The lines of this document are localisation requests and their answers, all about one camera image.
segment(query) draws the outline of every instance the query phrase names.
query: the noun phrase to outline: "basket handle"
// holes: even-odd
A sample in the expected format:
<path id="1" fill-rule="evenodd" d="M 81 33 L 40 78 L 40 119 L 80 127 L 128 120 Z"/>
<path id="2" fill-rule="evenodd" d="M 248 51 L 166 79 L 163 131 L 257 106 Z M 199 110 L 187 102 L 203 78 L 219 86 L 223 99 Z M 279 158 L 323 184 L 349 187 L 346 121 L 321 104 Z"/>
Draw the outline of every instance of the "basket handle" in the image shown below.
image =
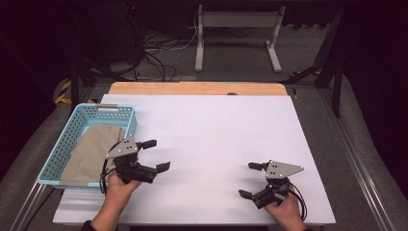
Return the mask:
<path id="1" fill-rule="evenodd" d="M 117 104 L 95 104 L 97 109 L 117 109 Z"/>

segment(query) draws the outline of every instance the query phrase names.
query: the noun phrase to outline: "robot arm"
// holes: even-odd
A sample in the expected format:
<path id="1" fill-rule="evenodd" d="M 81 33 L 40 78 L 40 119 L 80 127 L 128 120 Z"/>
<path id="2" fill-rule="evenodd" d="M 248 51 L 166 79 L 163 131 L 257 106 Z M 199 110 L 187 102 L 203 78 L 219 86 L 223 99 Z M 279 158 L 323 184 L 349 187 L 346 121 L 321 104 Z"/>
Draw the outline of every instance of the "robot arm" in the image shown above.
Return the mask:
<path id="1" fill-rule="evenodd" d="M 268 184 L 262 191 L 252 194 L 251 192 L 239 190 L 240 196 L 252 200 L 258 209 L 270 203 L 280 205 L 288 197 L 288 193 L 292 191 L 292 183 L 288 176 L 303 170 L 303 167 L 300 166 L 273 161 L 263 164 L 249 163 L 248 166 L 251 169 L 263 169 L 266 172 Z"/>
<path id="2" fill-rule="evenodd" d="M 142 166 L 138 162 L 138 154 L 140 150 L 154 147 L 157 141 L 135 142 L 132 137 L 123 139 L 116 143 L 105 157 L 105 164 L 101 173 L 101 191 L 106 191 L 105 177 L 112 170 L 115 170 L 117 175 L 128 184 L 132 180 L 153 183 L 157 174 L 170 169 L 170 162 L 156 165 L 156 168 Z M 113 167 L 106 167 L 108 160 L 114 160 Z"/>

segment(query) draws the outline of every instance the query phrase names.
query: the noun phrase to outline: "human hand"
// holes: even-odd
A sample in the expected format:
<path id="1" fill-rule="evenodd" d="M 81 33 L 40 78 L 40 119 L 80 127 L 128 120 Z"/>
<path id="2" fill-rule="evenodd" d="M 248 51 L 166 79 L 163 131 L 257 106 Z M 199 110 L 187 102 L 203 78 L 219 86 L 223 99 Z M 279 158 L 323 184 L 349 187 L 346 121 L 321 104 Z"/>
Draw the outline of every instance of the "human hand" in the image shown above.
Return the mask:
<path id="1" fill-rule="evenodd" d="M 108 189 L 104 206 L 116 211 L 122 211 L 132 195 L 132 192 L 141 184 L 140 181 L 131 181 L 128 184 L 123 183 L 116 171 L 109 176 Z"/>
<path id="2" fill-rule="evenodd" d="M 95 230 L 115 230 L 120 215 L 130 200 L 132 192 L 141 184 L 140 181 L 131 181 L 128 184 L 113 171 L 109 176 L 105 202 L 96 217 L 90 222 Z"/>
<path id="3" fill-rule="evenodd" d="M 297 198 L 289 193 L 280 206 L 268 204 L 264 209 L 270 213 L 278 224 L 286 231 L 302 231 L 306 229 L 300 217 Z"/>

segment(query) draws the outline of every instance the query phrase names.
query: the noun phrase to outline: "white metal stand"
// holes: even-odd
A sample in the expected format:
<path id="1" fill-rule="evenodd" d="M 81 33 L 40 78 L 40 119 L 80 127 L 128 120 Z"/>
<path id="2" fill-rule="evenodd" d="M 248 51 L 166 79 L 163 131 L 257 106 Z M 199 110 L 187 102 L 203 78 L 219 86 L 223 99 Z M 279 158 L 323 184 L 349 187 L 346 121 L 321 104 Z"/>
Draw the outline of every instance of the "white metal stand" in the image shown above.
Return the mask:
<path id="1" fill-rule="evenodd" d="M 207 12 L 200 5 L 198 9 L 198 44 L 195 57 L 195 71 L 202 71 L 204 56 L 204 27 L 258 27 L 274 28 L 271 40 L 266 41 L 270 61 L 275 72 L 281 72 L 274 49 L 280 25 L 282 23 L 285 7 L 279 8 L 279 12 L 242 13 L 242 12 Z"/>

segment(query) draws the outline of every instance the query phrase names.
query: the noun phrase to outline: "silver bracket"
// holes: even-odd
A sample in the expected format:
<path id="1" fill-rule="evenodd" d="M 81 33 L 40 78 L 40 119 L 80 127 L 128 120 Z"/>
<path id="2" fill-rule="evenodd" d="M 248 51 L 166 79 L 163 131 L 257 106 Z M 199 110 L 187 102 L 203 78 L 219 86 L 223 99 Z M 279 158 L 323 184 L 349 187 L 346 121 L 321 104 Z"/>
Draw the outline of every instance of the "silver bracket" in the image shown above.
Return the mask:
<path id="1" fill-rule="evenodd" d="M 304 168 L 300 166 L 289 165 L 280 162 L 269 161 L 267 169 L 267 180 L 283 179 L 295 173 L 302 171 Z"/>
<path id="2" fill-rule="evenodd" d="M 138 146 L 136 145 L 135 140 L 133 139 L 133 137 L 129 137 L 123 139 L 123 141 L 121 141 L 118 145 L 112 148 L 112 150 L 108 154 L 106 154 L 105 159 L 109 160 L 120 156 L 126 156 L 136 153 L 138 151 L 139 151 Z"/>

